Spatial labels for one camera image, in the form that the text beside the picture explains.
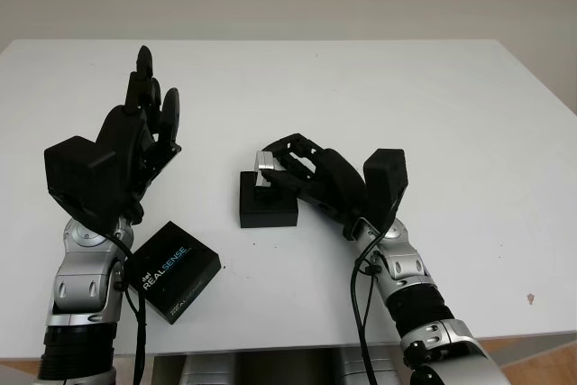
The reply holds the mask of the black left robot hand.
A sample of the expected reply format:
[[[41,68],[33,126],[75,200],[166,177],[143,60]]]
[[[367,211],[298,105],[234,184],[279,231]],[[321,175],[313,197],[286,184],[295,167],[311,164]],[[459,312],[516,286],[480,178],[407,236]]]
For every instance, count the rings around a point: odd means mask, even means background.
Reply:
[[[110,111],[96,138],[118,159],[118,214],[132,225],[142,221],[141,200],[146,190],[181,151],[177,144],[179,115],[179,91],[173,87],[165,95],[160,92],[151,51],[141,46],[124,104]]]

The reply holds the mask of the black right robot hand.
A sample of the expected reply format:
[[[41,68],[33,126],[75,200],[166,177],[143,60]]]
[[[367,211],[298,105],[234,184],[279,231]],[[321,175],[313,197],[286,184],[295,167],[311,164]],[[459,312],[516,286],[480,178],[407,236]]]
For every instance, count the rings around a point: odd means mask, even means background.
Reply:
[[[367,189],[360,173],[340,153],[322,148],[300,133],[281,138],[262,149],[280,164],[263,171],[273,186],[293,193],[343,226],[343,237],[364,216]]]

